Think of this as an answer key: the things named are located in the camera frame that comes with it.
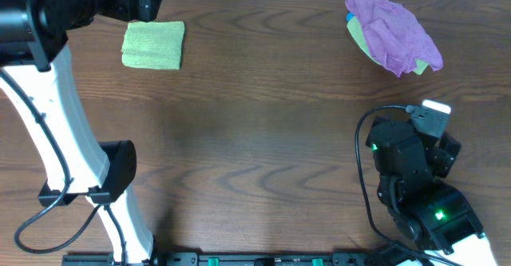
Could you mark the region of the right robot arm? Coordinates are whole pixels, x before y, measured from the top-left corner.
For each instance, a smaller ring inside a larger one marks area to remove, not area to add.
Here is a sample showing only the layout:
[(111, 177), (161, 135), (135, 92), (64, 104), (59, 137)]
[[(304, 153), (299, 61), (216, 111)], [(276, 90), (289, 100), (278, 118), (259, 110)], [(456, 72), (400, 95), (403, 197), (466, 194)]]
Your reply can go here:
[(377, 117), (365, 145), (379, 175), (377, 196), (414, 248), (390, 240), (374, 265), (495, 265), (482, 222), (444, 178), (460, 143), (446, 132), (447, 113), (425, 110), (405, 121)]

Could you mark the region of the green microfiber cloth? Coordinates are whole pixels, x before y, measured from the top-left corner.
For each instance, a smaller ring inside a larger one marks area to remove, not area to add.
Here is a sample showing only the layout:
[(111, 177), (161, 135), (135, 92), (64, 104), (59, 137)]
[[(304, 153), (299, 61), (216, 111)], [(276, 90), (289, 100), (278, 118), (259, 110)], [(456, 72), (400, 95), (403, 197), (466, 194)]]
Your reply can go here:
[(128, 24), (121, 47), (124, 66), (136, 69), (180, 69), (185, 34), (183, 22)]

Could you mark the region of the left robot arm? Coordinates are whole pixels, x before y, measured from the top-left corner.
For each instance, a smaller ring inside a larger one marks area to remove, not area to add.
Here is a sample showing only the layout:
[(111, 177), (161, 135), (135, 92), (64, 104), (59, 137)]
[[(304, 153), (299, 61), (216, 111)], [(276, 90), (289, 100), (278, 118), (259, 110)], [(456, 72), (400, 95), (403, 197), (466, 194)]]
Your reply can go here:
[(113, 245), (103, 256), (66, 256), (76, 265), (165, 265), (133, 190), (137, 154), (129, 140), (99, 142), (73, 76), (68, 32), (98, 15), (151, 22), (163, 0), (1, 0), (1, 87), (46, 168), (42, 214), (84, 196)]

